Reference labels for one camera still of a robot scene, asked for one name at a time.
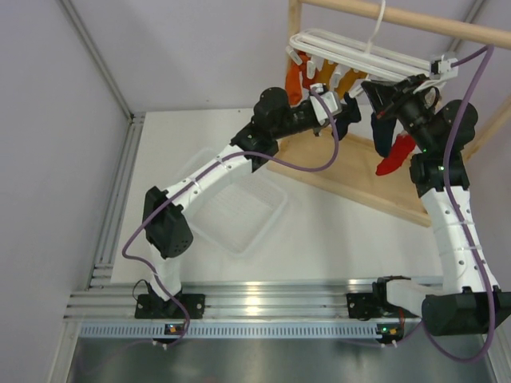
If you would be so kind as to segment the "navy blue sock pair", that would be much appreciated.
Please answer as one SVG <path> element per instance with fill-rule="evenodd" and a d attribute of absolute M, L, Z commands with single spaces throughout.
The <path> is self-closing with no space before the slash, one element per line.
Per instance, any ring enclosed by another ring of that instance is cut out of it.
<path fill-rule="evenodd" d="M 371 114 L 370 125 L 374 148 L 382 158 L 387 158 L 390 155 L 396 124 L 397 120 L 395 118 L 379 120 L 374 113 Z"/>

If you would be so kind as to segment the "white plastic clip hanger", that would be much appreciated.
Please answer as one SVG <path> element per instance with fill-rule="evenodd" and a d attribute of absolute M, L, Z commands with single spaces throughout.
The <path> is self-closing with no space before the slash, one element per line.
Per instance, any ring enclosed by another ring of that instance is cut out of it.
<path fill-rule="evenodd" d="M 309 29 L 289 37 L 287 55 L 293 63 L 302 63 L 299 52 L 310 57 L 309 70 L 318 71 L 325 61 L 337 64 L 330 85 L 337 88 L 343 77 L 342 67 L 366 73 L 367 79 L 402 81 L 414 75 L 430 75 L 430 61 L 377 47 L 374 40 L 386 12 L 386 2 L 378 8 L 378 18 L 373 33 L 367 41 L 356 41 L 326 30 Z"/>

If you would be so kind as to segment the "red and beige sock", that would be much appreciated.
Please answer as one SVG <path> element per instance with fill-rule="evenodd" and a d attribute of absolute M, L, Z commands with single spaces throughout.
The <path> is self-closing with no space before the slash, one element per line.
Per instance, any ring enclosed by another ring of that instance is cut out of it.
<path fill-rule="evenodd" d="M 412 136 L 400 133 L 390 149 L 388 157 L 384 158 L 377 166 L 375 174 L 386 176 L 398 170 L 415 149 L 416 144 Z"/>

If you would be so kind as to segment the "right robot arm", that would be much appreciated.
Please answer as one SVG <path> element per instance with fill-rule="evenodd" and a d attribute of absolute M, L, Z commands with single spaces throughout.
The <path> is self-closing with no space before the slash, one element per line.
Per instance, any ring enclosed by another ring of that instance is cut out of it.
<path fill-rule="evenodd" d="M 364 81 L 373 125 L 398 121 L 419 153 L 410 178 L 430 217 L 442 264 L 440 290 L 407 277 L 382 277 L 373 285 L 372 305 L 382 316 L 404 310 L 420 317 L 436 337 L 489 334 L 510 315 L 504 292 L 485 261 L 470 206 L 469 178 L 461 151 L 474 137 L 478 113 L 466 100 L 438 109 L 426 95 L 440 92 L 424 75 L 400 82 Z"/>

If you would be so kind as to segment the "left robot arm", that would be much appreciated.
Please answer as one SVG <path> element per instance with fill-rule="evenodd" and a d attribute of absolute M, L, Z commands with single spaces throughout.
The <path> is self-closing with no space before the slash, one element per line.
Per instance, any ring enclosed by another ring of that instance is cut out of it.
<path fill-rule="evenodd" d="M 338 143 L 349 124 L 359 120 L 357 101 L 348 94 L 340 97 L 324 84 L 313 85 L 309 97 L 295 106 L 284 89 L 265 89 L 250 121 L 213 160 L 178 184 L 149 189 L 143 225 L 155 261 L 148 292 L 138 302 L 137 318 L 172 318 L 184 308 L 180 256 L 193 241 L 188 219 L 206 202 L 274 160 L 280 139 L 307 130 L 319 134 L 330 125 Z"/>

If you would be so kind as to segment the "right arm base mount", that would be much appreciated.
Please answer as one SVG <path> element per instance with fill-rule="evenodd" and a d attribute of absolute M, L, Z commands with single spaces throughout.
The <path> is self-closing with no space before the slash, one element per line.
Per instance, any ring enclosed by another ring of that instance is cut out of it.
<path fill-rule="evenodd" d="M 376 318 L 398 318 L 399 308 L 387 300 L 386 285 L 393 280 L 403 279 L 401 275 L 379 277 L 370 285 L 369 292 L 347 293 L 349 318 L 369 321 Z"/>

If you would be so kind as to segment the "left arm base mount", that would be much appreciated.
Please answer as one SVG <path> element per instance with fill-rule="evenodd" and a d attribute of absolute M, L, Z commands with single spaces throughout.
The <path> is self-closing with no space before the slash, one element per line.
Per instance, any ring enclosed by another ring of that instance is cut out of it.
<path fill-rule="evenodd" d="M 185 312 L 172 299 L 165 301 L 159 297 L 145 279 L 139 280 L 134 288 L 140 282 L 145 284 L 147 292 L 137 296 L 133 294 L 137 303 L 134 314 L 136 319 L 185 319 Z M 176 300 L 191 319 L 201 319 L 204 316 L 205 299 L 204 294 L 183 294 L 180 291 L 176 295 Z"/>

